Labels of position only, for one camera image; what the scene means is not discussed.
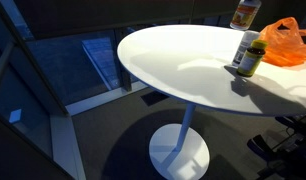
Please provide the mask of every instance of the table leg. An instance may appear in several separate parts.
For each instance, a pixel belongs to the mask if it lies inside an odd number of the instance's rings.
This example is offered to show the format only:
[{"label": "table leg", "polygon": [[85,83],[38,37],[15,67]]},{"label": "table leg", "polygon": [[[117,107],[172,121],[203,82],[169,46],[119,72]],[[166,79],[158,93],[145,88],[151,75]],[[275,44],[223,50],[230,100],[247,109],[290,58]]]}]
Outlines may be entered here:
[{"label": "table leg", "polygon": [[206,143],[189,127],[194,109],[194,104],[188,104],[182,125],[162,126],[150,140],[151,161],[166,179],[200,179],[208,168],[210,156]]}]

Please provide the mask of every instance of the green bottle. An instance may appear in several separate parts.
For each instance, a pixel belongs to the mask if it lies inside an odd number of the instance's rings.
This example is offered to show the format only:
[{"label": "green bottle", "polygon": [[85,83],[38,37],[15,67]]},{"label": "green bottle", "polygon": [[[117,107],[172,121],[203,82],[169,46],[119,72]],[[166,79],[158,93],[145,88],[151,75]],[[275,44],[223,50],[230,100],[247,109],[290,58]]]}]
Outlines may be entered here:
[{"label": "green bottle", "polygon": [[245,54],[237,68],[237,74],[244,77],[253,76],[256,68],[259,66],[264,54],[267,42],[263,40],[254,40],[251,47],[247,48]]}]

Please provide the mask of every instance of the bottle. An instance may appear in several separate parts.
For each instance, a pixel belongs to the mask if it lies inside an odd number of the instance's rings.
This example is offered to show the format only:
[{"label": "bottle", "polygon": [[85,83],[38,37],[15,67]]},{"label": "bottle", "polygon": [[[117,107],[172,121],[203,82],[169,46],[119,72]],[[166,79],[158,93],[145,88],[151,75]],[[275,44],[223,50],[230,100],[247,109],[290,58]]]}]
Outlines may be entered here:
[{"label": "bottle", "polygon": [[238,67],[241,59],[248,47],[250,47],[253,40],[258,39],[260,37],[260,33],[256,31],[245,31],[242,40],[240,42],[240,45],[236,51],[236,54],[234,56],[234,59],[232,61],[232,65],[235,67]]},{"label": "bottle", "polygon": [[237,74],[244,77],[253,76],[255,70],[259,66],[264,54],[267,42],[263,40],[254,40],[251,47],[247,48],[237,68]]},{"label": "bottle", "polygon": [[241,0],[231,21],[231,28],[247,30],[253,22],[261,4],[260,0]]}]

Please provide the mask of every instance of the orange plastic bag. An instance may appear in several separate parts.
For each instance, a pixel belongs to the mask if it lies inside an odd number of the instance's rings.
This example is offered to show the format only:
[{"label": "orange plastic bag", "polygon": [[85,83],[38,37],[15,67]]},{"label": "orange plastic bag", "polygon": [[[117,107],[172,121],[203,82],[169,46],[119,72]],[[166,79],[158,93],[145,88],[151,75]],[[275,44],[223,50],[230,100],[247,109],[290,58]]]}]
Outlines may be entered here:
[{"label": "orange plastic bag", "polygon": [[[279,30],[281,25],[288,29]],[[280,67],[303,64],[306,61],[306,44],[301,35],[306,35],[306,30],[299,30],[293,17],[266,26],[260,34],[260,39],[268,42],[263,61]]]}]

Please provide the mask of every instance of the bottle cap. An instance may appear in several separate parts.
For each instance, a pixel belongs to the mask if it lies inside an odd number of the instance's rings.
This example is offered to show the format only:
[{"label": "bottle cap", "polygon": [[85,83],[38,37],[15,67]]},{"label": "bottle cap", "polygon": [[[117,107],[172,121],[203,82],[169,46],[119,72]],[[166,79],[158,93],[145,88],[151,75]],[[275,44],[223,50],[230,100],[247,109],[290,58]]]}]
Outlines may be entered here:
[{"label": "bottle cap", "polygon": [[259,39],[252,41],[252,44],[251,44],[251,46],[256,49],[265,49],[267,45],[268,45],[268,42],[259,40]]}]

